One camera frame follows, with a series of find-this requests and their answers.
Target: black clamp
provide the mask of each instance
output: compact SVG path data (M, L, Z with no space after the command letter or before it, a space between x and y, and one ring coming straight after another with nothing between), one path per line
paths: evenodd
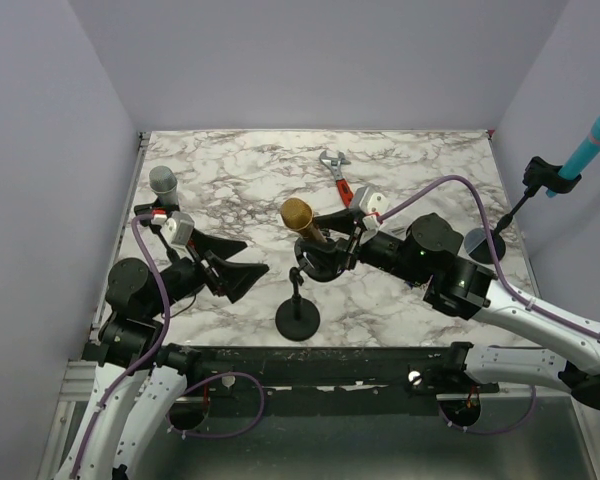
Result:
M567 180L558 175L562 166L551 165L540 157L533 157L524 171L522 183L527 187L526 197L533 197L541 187L547 187L555 193L569 193L582 180L578 175L573 180Z

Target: black wire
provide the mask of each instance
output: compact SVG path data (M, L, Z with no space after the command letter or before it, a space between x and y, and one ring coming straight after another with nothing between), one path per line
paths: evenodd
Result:
M173 315L171 315L171 318L175 318L178 315L180 315L181 313L186 312L187 310L189 310L191 307L193 307L193 304L196 303L196 295L193 296L193 300L191 300L191 303L189 305L187 305L186 307L184 307L182 310L178 310L176 313L174 313Z

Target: cable tie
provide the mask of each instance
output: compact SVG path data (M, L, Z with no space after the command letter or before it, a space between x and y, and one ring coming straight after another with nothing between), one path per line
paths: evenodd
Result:
M530 312L531 310L533 310L533 307L534 307L534 306L535 306L535 304L536 304L536 300L537 300L537 298L536 298L536 297L531 297L531 299L529 300L529 303L527 303L527 304L524 306L524 309L525 309L527 312Z

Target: adjustable wrench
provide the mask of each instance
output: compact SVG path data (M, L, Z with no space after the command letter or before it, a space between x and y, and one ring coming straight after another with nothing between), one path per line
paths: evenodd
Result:
M351 188L349 188L347 181L342 176L340 165L350 165L351 162L345 158L344 153L342 152L338 152L338 157L333 158L327 155L326 150L320 154L319 160L320 163L331 170L331 174L336 181L336 187L338 187L338 193L340 194L342 203L344 203L345 207L348 207L353 199L353 192L351 191Z

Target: microphone stand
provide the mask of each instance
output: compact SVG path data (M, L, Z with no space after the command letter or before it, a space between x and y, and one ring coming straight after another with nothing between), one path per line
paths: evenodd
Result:
M302 342L318 331L320 312L311 300L300 296L300 286L304 283L300 269L291 267L289 280L293 285L293 295L278 307L276 328L287 340Z

